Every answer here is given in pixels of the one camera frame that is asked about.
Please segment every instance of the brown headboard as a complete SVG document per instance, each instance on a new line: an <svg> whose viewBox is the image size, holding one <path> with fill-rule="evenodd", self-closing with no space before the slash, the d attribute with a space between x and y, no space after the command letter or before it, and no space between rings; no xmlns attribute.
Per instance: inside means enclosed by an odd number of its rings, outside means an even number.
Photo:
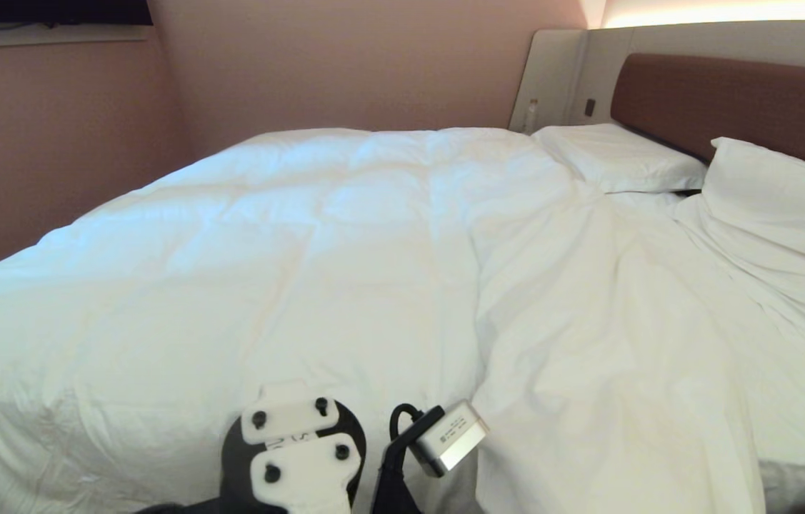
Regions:
<svg viewBox="0 0 805 514"><path fill-rule="evenodd" d="M805 68L632 54L611 117L705 160L719 136L805 160Z"/></svg>

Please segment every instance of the bed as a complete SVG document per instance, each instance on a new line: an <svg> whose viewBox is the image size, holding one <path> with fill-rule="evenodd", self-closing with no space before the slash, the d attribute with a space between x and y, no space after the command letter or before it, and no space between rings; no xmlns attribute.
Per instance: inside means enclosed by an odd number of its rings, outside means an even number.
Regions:
<svg viewBox="0 0 805 514"><path fill-rule="evenodd" d="M472 400L480 451L442 481L409 463L429 512L804 508L805 282L765 272L805 253L751 259L790 226L708 202L735 152L805 160L805 69L633 55L612 115L703 161L715 141L705 192L607 192L508 131L292 131L2 261L0 511L213 497L229 424L292 378L371 448L396 404Z"/></svg>

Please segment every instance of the bed frame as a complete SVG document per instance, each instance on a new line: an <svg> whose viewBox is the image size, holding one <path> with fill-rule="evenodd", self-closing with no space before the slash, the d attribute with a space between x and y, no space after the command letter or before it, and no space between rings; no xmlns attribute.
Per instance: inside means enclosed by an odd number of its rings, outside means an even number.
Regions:
<svg viewBox="0 0 805 514"><path fill-rule="evenodd" d="M726 136L805 160L805 68L632 54L611 117L705 161Z"/></svg>

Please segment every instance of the white comforter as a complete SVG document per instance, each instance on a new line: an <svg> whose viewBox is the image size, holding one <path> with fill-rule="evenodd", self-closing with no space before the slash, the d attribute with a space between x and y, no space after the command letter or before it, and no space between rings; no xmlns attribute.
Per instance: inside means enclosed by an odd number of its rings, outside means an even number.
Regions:
<svg viewBox="0 0 805 514"><path fill-rule="evenodd" d="M0 263L0 511L213 497L241 407L304 378L365 426L356 512L390 410L464 398L493 435L477 480L409 471L428 511L761 512L685 245L507 131L256 137Z"/></svg>

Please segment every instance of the headboard frame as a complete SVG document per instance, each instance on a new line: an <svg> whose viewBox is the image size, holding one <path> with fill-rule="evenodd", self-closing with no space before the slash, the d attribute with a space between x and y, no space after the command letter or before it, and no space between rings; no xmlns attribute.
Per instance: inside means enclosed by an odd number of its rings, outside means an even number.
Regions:
<svg viewBox="0 0 805 514"><path fill-rule="evenodd" d="M726 136L805 160L805 68L632 54L611 117L703 160Z"/></svg>

